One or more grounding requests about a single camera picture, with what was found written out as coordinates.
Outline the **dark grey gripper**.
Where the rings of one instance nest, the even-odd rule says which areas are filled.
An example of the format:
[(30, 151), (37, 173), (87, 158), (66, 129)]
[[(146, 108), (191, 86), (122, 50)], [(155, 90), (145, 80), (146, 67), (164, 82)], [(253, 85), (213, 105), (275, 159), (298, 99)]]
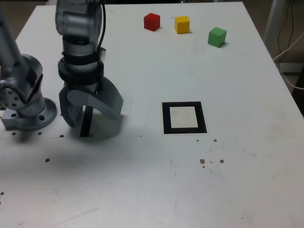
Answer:
[(65, 82), (59, 92), (61, 115), (70, 127), (78, 123), (82, 106), (91, 106), (104, 117), (116, 121), (121, 114), (123, 98), (106, 77), (100, 83), (80, 85)]

